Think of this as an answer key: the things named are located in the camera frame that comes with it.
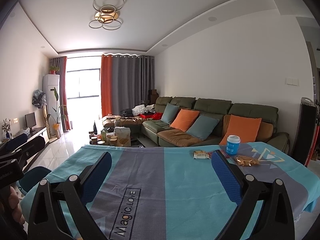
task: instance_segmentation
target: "black speaker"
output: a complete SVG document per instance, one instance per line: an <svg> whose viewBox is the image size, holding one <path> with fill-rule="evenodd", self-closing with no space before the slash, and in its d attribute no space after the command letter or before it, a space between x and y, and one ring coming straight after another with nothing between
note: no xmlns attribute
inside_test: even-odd
<svg viewBox="0 0 320 240"><path fill-rule="evenodd" d="M291 151L291 157L303 165L306 164L311 149L317 111L318 109L312 100L301 98L298 129Z"/></svg>

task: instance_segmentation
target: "monitor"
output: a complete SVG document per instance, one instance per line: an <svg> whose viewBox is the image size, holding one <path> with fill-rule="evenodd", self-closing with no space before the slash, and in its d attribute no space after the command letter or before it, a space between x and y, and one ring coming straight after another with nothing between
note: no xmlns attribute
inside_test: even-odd
<svg viewBox="0 0 320 240"><path fill-rule="evenodd" d="M36 126L36 116L35 113L30 113L25 115L27 127L30 128L30 132L32 132L32 128Z"/></svg>

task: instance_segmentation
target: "black bag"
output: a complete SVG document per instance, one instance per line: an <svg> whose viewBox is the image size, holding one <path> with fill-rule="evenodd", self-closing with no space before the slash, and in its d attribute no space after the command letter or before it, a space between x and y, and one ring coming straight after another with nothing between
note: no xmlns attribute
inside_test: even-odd
<svg viewBox="0 0 320 240"><path fill-rule="evenodd" d="M129 108L123 109L121 111L121 116L123 116L123 117L133 117L132 109L129 109Z"/></svg>

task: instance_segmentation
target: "orange pillow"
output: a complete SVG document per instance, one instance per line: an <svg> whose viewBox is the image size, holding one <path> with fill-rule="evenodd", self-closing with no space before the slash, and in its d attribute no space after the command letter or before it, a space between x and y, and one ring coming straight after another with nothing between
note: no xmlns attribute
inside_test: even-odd
<svg viewBox="0 0 320 240"><path fill-rule="evenodd" d="M181 109L170 127L186 132L193 125L199 113L199 111Z"/></svg>
<svg viewBox="0 0 320 240"><path fill-rule="evenodd" d="M254 142L258 134L261 120L262 118L246 118L231 115L227 133L219 145L226 145L229 135L239 136L241 143Z"/></svg>

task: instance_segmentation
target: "plant in vase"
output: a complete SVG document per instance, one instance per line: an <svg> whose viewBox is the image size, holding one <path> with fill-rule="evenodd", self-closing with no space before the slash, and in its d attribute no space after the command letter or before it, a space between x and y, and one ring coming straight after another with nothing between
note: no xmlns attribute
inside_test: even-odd
<svg viewBox="0 0 320 240"><path fill-rule="evenodd" d="M57 106L56 108L52 107L53 110L55 111L55 116L48 114L47 115L47 121L49 122L49 118L52 117L54 119L54 124L52 125L52 127L55 129L56 131L56 136L59 139L60 138L60 134L59 134L59 126L60 126L60 122L61 122L61 116L66 120L67 117L65 114L61 115L61 109L63 108L65 111L67 110L66 105L61 105L58 106L59 104L59 95L57 92L57 89L54 87L54 96L56 98L57 101Z"/></svg>
<svg viewBox="0 0 320 240"><path fill-rule="evenodd" d="M5 133L5 136L6 138L10 139L10 131L11 131L11 124L10 124L10 119L9 121L7 121L7 119L3 120L3 123L2 123L2 130L4 131Z"/></svg>
<svg viewBox="0 0 320 240"><path fill-rule="evenodd" d="M56 74L59 71L59 69L60 68L57 66L50 66L49 67L50 74Z"/></svg>

